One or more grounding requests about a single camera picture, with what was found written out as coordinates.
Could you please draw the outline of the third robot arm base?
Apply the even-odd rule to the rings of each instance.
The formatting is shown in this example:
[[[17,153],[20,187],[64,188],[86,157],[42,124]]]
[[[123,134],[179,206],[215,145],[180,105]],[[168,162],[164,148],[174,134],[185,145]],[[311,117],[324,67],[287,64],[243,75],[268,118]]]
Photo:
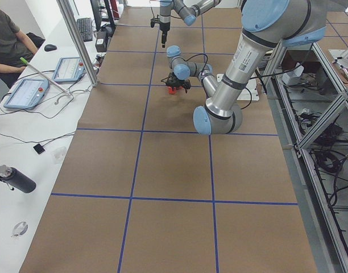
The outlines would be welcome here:
[[[330,54],[335,60],[348,63],[348,48],[347,49],[330,49]]]

